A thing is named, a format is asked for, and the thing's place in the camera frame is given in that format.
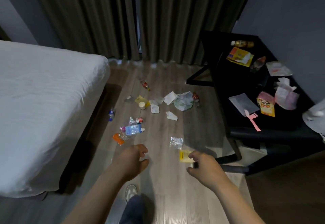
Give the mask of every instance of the small bottle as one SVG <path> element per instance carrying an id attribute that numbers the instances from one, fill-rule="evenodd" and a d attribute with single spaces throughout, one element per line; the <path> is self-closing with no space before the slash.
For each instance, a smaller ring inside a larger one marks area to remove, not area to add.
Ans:
<path id="1" fill-rule="evenodd" d="M 254 42 L 253 41 L 237 40 L 237 41 L 231 41 L 230 45 L 235 46 L 237 48 L 241 48 L 241 47 L 251 48 L 254 46 Z"/>
<path id="2" fill-rule="evenodd" d="M 108 112 L 108 116 L 109 116 L 109 121 L 112 121 L 115 117 L 115 108 L 111 108 L 110 111 Z"/>
<path id="3" fill-rule="evenodd" d="M 197 108 L 200 108 L 201 107 L 201 103 L 200 103 L 200 99 L 199 99 L 199 96 L 193 92 L 193 100 L 194 100 L 194 104 Z"/>
<path id="4" fill-rule="evenodd" d="M 148 91 L 150 91 L 150 88 L 148 87 L 148 84 L 144 82 L 142 79 L 140 80 L 140 83 L 142 84 L 143 87 L 145 87 Z"/>
<path id="5" fill-rule="evenodd" d="M 261 58 L 258 58 L 253 65 L 250 66 L 250 72 L 257 72 L 258 70 L 261 69 L 262 66 L 264 66 L 266 61 L 266 57 L 263 56 Z"/>

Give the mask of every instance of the curtain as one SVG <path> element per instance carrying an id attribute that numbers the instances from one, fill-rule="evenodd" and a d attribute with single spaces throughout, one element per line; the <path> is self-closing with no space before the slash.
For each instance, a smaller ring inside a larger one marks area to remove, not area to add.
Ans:
<path id="1" fill-rule="evenodd" d="M 230 32 L 246 0 L 138 0 L 142 57 L 202 65 L 201 30 Z"/>
<path id="2" fill-rule="evenodd" d="M 40 0 L 66 49 L 139 60 L 132 0 Z"/>

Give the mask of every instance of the bed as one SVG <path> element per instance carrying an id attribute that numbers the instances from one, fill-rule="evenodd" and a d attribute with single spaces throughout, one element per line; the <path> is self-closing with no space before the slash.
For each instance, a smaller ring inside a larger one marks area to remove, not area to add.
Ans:
<path id="1" fill-rule="evenodd" d="M 104 56 L 0 41 L 0 195 L 59 189 L 109 75 Z"/>

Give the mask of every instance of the shoe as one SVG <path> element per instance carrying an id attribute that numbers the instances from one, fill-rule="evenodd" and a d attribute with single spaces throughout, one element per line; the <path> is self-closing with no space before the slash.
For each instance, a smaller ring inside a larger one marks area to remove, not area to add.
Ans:
<path id="1" fill-rule="evenodd" d="M 125 192 L 125 200 L 128 202 L 134 195 L 138 194 L 138 190 L 135 185 L 129 185 Z"/>

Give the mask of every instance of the plastic cup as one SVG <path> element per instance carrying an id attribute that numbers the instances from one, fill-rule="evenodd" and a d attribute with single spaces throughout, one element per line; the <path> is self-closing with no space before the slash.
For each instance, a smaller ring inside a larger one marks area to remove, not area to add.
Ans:
<path id="1" fill-rule="evenodd" d="M 144 102 L 139 102 L 139 107 L 144 110 L 146 108 L 146 104 Z"/>

